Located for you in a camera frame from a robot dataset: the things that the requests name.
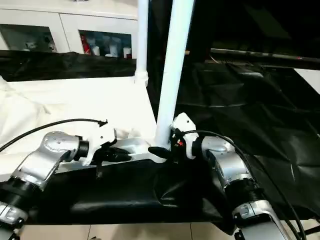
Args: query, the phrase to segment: red bottle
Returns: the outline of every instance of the red bottle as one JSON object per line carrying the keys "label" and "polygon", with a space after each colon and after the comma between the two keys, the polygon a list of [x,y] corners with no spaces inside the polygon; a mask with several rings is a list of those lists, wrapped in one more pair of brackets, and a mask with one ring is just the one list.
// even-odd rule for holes
{"label": "red bottle", "polygon": [[91,55],[90,46],[87,43],[86,37],[84,35],[80,35],[80,37],[81,37],[84,54]]}

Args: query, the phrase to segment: black cloth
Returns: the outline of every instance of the black cloth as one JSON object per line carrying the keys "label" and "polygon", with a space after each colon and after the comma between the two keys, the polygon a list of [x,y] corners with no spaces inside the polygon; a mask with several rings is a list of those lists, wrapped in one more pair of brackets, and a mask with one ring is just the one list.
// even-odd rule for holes
{"label": "black cloth", "polygon": [[[133,60],[76,53],[0,51],[0,63],[7,81],[123,77],[135,71]],[[155,115],[162,69],[159,63],[148,66]],[[228,136],[256,155],[299,216],[309,219],[320,216],[319,103],[319,95],[293,69],[186,61],[175,115],[186,112],[197,129]],[[283,206],[266,175],[250,162],[267,196]],[[225,197],[202,159],[105,166],[101,178],[94,168],[60,173],[36,205],[30,224],[213,222],[228,234],[234,230]]]}

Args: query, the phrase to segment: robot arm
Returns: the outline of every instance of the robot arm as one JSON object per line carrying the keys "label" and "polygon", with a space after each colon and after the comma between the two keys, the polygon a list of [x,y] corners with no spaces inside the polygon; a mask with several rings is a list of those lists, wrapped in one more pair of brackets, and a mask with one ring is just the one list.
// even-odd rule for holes
{"label": "robot arm", "polygon": [[30,153],[0,189],[0,240],[18,239],[15,232],[45,190],[61,162],[86,157],[89,142],[78,136],[54,131],[47,133],[39,148]]}
{"label": "robot arm", "polygon": [[235,224],[240,229],[234,235],[235,239],[291,239],[271,204],[263,197],[245,162],[228,141],[216,136],[199,137],[197,133],[191,133],[191,136],[182,135],[182,139],[177,132],[196,130],[195,124],[185,113],[174,119],[171,128],[176,132],[171,139],[171,151],[181,153],[181,150],[177,149],[182,148],[189,159],[202,155],[217,172],[219,182],[233,209]]}

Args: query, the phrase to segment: white pole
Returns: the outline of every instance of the white pole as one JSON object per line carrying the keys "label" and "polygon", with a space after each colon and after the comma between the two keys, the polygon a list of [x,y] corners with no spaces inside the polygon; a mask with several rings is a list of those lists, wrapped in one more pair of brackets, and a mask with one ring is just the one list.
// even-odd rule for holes
{"label": "white pole", "polygon": [[189,27],[195,0],[173,0],[166,47],[162,88],[155,133],[155,145],[169,148],[170,125],[184,63]]}
{"label": "white pole", "polygon": [[148,84],[147,47],[148,47],[149,0],[138,0],[138,44],[135,77]]}

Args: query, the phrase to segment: white cabinet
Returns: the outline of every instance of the white cabinet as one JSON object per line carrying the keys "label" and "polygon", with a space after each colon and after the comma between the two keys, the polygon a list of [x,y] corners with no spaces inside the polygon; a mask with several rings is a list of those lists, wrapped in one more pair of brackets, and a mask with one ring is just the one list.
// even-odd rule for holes
{"label": "white cabinet", "polygon": [[84,44],[88,44],[91,54],[98,47],[102,56],[126,58],[126,54],[132,54],[137,58],[137,20],[77,14],[60,17],[72,52],[84,54]]}
{"label": "white cabinet", "polygon": [[0,9],[0,50],[69,52],[59,13]]}
{"label": "white cabinet", "polygon": [[0,0],[0,50],[136,59],[137,34],[137,0]]}

